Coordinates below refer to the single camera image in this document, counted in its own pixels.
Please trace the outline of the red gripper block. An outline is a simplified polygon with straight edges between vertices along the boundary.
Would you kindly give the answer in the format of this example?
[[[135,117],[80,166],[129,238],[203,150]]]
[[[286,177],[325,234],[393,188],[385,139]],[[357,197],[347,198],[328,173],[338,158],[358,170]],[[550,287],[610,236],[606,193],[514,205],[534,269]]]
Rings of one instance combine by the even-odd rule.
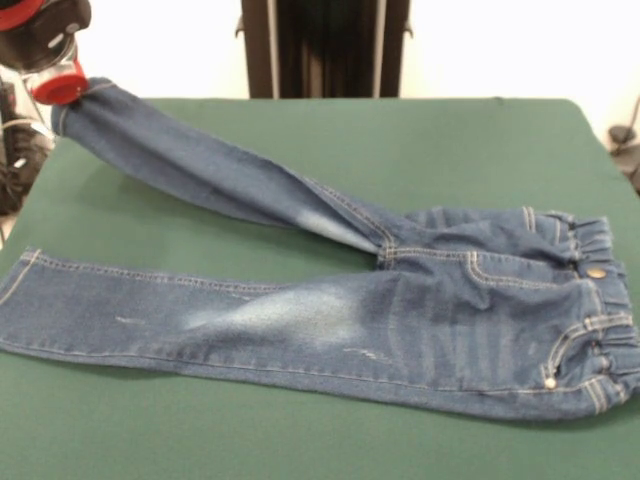
[[[78,60],[56,64],[30,77],[30,93],[44,105],[72,103],[88,86],[88,79]]]

